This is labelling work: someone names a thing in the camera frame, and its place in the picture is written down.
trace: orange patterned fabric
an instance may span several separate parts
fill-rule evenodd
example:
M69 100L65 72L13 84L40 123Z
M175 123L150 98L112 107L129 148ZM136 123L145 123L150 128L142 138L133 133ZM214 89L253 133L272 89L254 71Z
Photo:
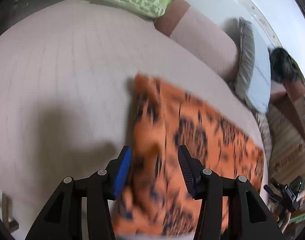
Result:
M137 75L139 105L133 161L113 219L117 235L177 236L194 232L201 201L188 194L177 151L186 145L193 158L218 175L245 175L260 190L264 156L260 148L207 103L160 79ZM228 225L223 198L222 230Z

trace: orange cloth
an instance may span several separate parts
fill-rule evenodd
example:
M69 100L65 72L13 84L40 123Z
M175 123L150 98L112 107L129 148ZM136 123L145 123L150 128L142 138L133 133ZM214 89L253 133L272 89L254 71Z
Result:
M137 75L139 105L128 185L113 219L116 235L177 236L196 229L201 200L188 194L178 147L218 175L244 175L260 190L263 151L207 103L160 79ZM228 225L223 198L222 230Z

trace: gray pillow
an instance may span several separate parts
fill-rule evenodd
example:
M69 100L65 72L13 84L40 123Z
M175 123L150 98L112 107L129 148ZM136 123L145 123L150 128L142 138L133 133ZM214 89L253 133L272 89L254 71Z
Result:
M239 19L240 61L235 92L250 109L266 113L270 98L270 61L267 45L249 21Z

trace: orange object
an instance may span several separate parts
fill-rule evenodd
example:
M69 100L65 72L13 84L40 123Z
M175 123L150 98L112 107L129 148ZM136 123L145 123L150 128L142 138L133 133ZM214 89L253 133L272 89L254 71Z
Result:
M218 175L244 175L260 190L263 151L236 125L160 79L139 74L134 82L139 105L133 161L113 219L115 234L177 236L195 231L201 201L187 192L177 157L180 145ZM228 225L227 200L223 198L222 230Z

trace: silver bolt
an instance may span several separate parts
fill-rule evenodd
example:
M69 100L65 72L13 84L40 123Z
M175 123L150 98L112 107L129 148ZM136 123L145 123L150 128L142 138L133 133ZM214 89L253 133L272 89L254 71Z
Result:
M107 171L105 169L101 169L98 171L98 175L102 176L102 175L106 175Z
M239 181L241 181L241 182L246 182L246 181L247 181L247 178L246 178L245 176L243 176L243 175L240 175L240 176L238 177L238 179L239 179Z
M212 171L210 169L203 169L203 174L210 175Z
M65 177L65 178L63 179L63 182L66 183L66 184L70 183L71 181L72 181L72 178L71 178L71 177Z

